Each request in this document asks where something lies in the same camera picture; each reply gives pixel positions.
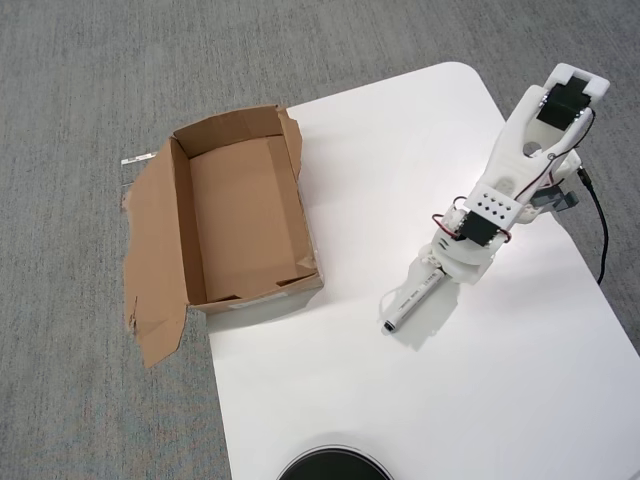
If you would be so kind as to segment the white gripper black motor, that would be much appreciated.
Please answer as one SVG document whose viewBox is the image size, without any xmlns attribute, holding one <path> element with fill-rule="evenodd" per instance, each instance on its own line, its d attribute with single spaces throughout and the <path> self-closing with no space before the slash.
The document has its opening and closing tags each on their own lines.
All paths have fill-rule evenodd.
<svg viewBox="0 0 640 480">
<path fill-rule="evenodd" d="M 449 208 L 433 214 L 438 230 L 431 244 L 418 252 L 420 262 L 440 270 L 459 284 L 476 284 L 492 265 L 495 253 L 505 243 L 505 232 L 482 216 L 464 209 Z M 435 256 L 446 255 L 446 271 Z"/>
</svg>

